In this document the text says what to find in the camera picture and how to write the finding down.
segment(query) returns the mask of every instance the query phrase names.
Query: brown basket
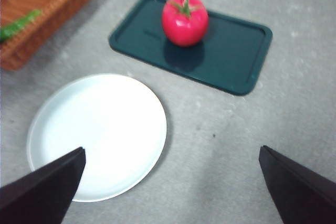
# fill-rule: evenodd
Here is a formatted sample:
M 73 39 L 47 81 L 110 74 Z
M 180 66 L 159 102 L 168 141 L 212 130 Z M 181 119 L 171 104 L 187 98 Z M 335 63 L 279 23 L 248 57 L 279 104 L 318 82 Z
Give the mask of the brown basket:
M 0 47 L 1 67 L 16 70 L 88 0 L 1 0 L 1 26 L 33 9 L 42 14 Z

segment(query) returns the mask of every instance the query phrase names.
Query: green vegetable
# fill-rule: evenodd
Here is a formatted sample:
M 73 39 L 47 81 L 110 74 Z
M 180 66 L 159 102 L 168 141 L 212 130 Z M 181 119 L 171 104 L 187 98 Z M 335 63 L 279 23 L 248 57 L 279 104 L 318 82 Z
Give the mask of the green vegetable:
M 41 10 L 35 9 L 29 12 L 26 16 L 15 20 L 4 27 L 0 28 L 0 42 L 12 38 L 15 34 L 25 28 L 25 26 L 32 22 L 38 15 L 42 13 Z

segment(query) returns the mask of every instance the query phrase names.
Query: green stem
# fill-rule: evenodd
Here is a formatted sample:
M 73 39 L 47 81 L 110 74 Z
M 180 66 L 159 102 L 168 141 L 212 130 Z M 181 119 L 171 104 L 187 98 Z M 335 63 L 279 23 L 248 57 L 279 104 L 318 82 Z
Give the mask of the green stem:
M 183 4 L 180 5 L 174 1 L 168 1 L 169 4 L 173 5 L 174 7 L 177 8 L 179 13 L 182 13 L 183 15 L 187 16 L 188 18 L 191 17 L 191 12 L 194 10 L 197 10 L 199 7 L 194 6 L 192 8 L 189 7 L 189 0 L 184 0 Z
M 41 14 L 41 10 L 35 9 L 29 12 L 26 16 L 15 20 L 4 27 L 0 28 L 0 42 L 12 38 L 15 34 L 25 28 L 25 26 L 32 22 L 38 15 Z

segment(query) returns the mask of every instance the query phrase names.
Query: gray floor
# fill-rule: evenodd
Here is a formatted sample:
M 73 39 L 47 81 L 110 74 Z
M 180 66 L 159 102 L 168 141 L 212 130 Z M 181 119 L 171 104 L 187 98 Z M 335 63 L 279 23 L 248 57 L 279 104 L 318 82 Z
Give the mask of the gray floor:
M 274 34 L 252 93 L 234 97 L 110 49 L 137 0 L 92 0 L 22 70 L 1 72 L 1 183 L 29 172 L 26 136 L 64 84 L 132 76 L 160 98 L 166 146 L 150 174 L 102 202 L 73 202 L 64 223 L 281 223 L 258 164 L 261 145 L 336 181 L 336 0 L 203 0 Z

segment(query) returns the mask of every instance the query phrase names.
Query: tray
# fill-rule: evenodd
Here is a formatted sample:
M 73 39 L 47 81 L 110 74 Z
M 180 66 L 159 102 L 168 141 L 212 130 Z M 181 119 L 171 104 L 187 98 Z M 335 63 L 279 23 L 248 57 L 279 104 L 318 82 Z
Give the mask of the tray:
M 235 94 L 255 86 L 272 39 L 260 24 L 208 11 L 209 27 L 193 47 L 172 44 L 161 26 L 166 0 L 139 0 L 109 38 L 112 49 Z
M 1 0 L 1 26 L 26 15 L 33 9 L 42 14 L 24 30 L 0 45 L 1 67 L 21 68 L 32 54 L 88 0 Z

